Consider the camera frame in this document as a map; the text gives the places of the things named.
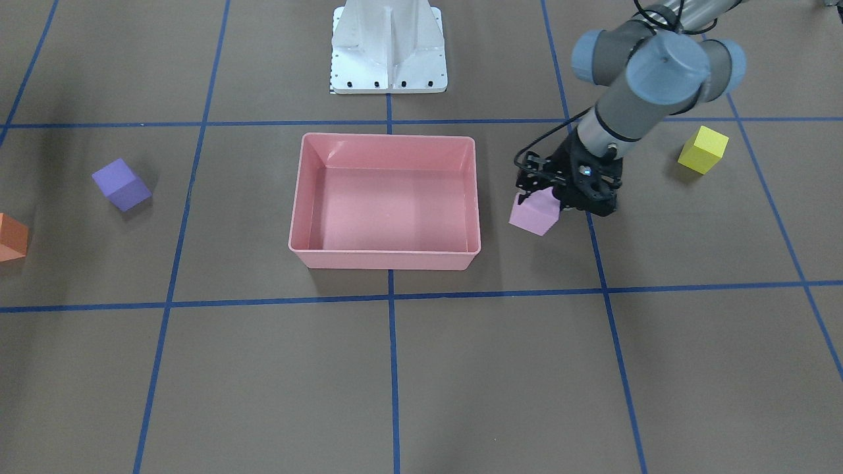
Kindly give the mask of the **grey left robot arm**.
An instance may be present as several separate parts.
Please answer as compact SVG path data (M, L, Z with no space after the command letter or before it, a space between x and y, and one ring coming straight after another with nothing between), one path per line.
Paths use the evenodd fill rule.
M623 159L666 117L732 92L746 75L732 40L702 40L737 1L657 1L614 30L587 31L571 65L582 81L605 87L594 106L549 156L528 145L514 157L518 194L512 216L573 208L606 217L617 208Z

